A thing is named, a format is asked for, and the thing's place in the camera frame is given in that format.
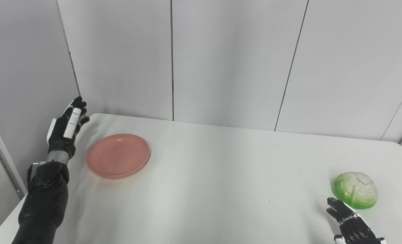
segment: cabbage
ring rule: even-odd
[[[361,172],[340,174],[334,181],[334,193],[339,200],[357,209],[373,207],[379,196],[373,180]]]

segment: robotic arm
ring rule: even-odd
[[[334,237],[336,244],[386,244],[384,238],[376,238],[362,216],[343,201],[328,198],[327,212],[336,219],[341,235]]]
[[[76,152],[77,133],[89,121],[85,107],[86,102],[77,97],[61,117],[53,119],[47,135],[47,160],[38,163],[32,179],[33,165],[27,172],[28,193],[18,216],[20,227],[12,244],[53,243],[68,202],[69,172],[66,165]]]

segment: pink plate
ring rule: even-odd
[[[116,134],[95,143],[86,155],[86,164],[98,176],[119,179],[136,173],[149,158],[150,147],[144,139]]]

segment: door frame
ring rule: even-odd
[[[16,190],[18,197],[22,199],[26,193],[27,189],[21,179],[20,174],[18,173],[17,168],[15,167],[14,161],[12,160],[4,142],[0,136],[0,161],[7,173],[9,179],[11,179],[12,187]]]

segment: panel seam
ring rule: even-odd
[[[65,38],[65,43],[66,43],[66,49],[68,50],[68,55],[70,57],[70,62],[71,62],[71,68],[73,70],[73,75],[74,75],[74,80],[76,82],[76,86],[77,86],[77,92],[79,93],[80,96],[80,88],[79,88],[79,83],[77,82],[77,75],[76,75],[76,71],[74,69],[74,63],[73,63],[73,59],[71,57],[71,51],[70,51],[70,46],[68,45],[68,39],[66,38],[66,32],[65,32],[65,27],[64,27],[64,21],[62,20],[62,15],[61,15],[61,9],[59,7],[59,3],[58,0],[55,0],[56,2],[56,6],[58,8],[58,14],[59,14],[59,19],[61,21],[61,26],[62,26],[62,31],[64,32],[64,38]]]
[[[305,16],[306,16],[306,11],[308,10],[308,5],[309,5],[309,0],[306,2],[305,12],[303,13],[302,23],[300,24],[299,35],[297,36],[296,46],[294,47],[293,58],[291,60],[290,69],[288,71],[287,81],[285,83],[285,88],[284,88],[284,93],[283,93],[283,97],[281,100],[280,109],[278,111],[278,118],[276,118],[275,131],[276,131],[276,128],[278,127],[278,121],[280,120],[280,114],[281,114],[282,106],[284,104],[285,94],[286,94],[287,87],[288,87],[288,81],[290,79],[291,70],[293,68],[294,57],[296,57],[297,46],[299,45],[300,34],[302,33],[303,23],[305,22]]]
[[[172,0],[170,0],[170,24],[171,24],[171,78],[172,78],[172,121],[175,121],[175,106],[174,106],[174,71],[173,71],[173,11]]]
[[[389,129],[390,125],[392,124],[392,122],[394,121],[395,116],[397,116],[398,110],[400,110],[401,105],[402,105],[402,100],[401,100],[400,105],[398,106],[397,110],[395,111],[395,114],[392,116],[392,119],[390,120],[390,122],[389,122],[388,126],[386,127],[386,130],[384,131],[384,133],[383,133],[382,137],[380,138],[380,140],[382,140],[385,137],[385,134],[388,131],[388,129]]]

